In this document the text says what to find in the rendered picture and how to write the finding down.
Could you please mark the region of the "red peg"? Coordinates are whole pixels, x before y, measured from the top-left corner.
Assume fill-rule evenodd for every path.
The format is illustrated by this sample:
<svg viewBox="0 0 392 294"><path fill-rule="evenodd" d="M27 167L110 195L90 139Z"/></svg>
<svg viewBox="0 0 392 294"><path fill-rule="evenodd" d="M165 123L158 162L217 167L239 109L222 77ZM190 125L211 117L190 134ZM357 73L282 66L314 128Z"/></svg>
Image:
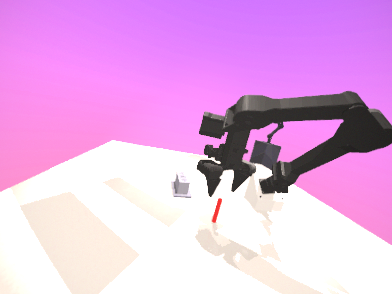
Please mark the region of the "red peg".
<svg viewBox="0 0 392 294"><path fill-rule="evenodd" d="M213 216L213 219L212 219L212 221L213 221L214 223L216 223L216 221L217 221L217 219L218 219L218 216L219 216L219 212L220 212L220 209L221 209L222 202L223 202L223 199L222 199L221 197L219 197L219 198L218 198L218 201L217 201L216 209L215 209L215 212L214 212L214 216Z"/></svg>

